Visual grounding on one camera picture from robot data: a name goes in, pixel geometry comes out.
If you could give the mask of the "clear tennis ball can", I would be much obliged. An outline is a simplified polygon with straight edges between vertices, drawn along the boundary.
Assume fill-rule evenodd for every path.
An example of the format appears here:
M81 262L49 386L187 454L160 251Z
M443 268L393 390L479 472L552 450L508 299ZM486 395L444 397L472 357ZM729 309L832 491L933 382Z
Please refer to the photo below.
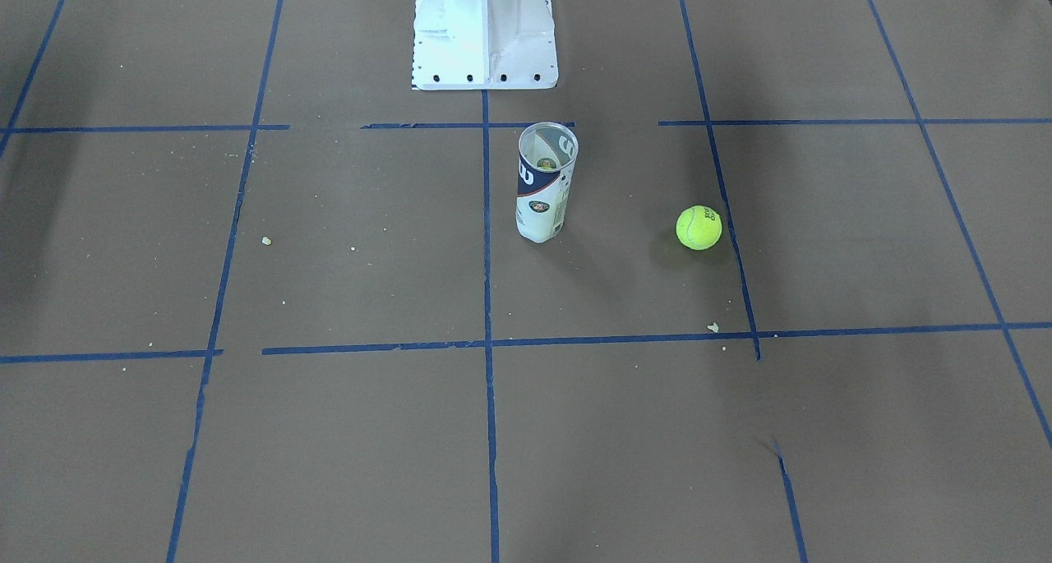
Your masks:
M515 181L515 227L533 243L545 243L562 230L579 143L560 122L537 122L519 136ZM537 161L552 158L559 170L537 170Z

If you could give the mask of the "white pillar with base plate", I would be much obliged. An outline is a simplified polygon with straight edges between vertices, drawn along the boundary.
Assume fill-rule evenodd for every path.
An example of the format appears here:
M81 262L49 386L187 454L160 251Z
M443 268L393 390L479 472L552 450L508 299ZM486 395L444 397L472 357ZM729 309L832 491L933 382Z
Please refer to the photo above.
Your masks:
M552 89L552 0L413 0L416 91Z

